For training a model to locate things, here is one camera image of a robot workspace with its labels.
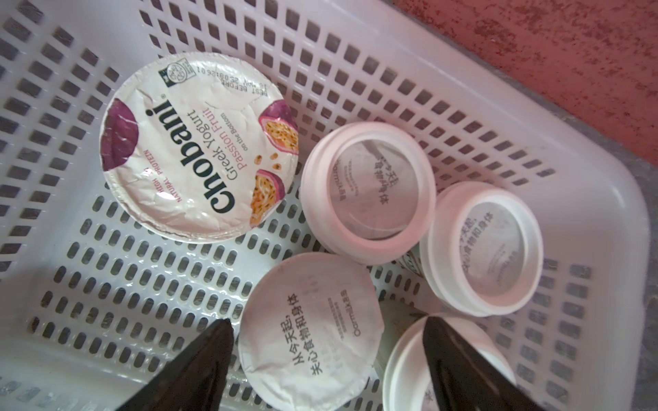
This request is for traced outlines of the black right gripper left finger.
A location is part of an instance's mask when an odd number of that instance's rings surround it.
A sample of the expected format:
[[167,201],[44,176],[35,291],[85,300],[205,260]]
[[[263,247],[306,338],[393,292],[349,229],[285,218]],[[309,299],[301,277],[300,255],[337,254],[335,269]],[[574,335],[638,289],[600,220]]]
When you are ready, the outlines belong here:
[[234,346],[229,320],[216,320],[121,410],[218,410]]

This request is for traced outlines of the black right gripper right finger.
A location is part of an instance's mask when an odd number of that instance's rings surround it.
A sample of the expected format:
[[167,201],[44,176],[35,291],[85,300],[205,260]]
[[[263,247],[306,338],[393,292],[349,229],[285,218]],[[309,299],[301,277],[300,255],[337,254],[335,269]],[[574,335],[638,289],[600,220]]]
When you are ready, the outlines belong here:
[[543,410],[444,319],[427,319],[423,349],[439,409]]

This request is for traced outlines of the white yogurt cup front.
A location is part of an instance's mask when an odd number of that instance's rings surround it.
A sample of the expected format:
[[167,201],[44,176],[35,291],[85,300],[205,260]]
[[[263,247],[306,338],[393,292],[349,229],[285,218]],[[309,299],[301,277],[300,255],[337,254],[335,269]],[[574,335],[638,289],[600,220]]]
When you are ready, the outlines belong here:
[[243,311],[239,359],[279,410],[336,410],[368,382],[384,332],[368,268],[329,253],[274,267]]

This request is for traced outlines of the white yogurt cup green label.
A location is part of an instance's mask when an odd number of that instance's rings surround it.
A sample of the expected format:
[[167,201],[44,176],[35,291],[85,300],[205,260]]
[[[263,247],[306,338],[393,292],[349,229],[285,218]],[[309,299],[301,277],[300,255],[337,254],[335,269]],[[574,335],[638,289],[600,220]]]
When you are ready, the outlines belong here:
[[432,222],[435,179],[413,138],[386,123],[338,128],[311,151],[300,200],[327,250],[363,265],[397,260]]

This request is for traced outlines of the brown chocolate yogurt cup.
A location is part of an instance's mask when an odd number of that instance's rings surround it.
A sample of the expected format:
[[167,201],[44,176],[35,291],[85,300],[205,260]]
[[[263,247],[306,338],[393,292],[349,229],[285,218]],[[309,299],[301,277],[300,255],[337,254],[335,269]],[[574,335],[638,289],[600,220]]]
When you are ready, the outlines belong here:
[[298,129],[279,89],[245,61],[161,58],[115,92],[100,136],[111,192],[177,241],[213,243],[260,225],[293,182]]

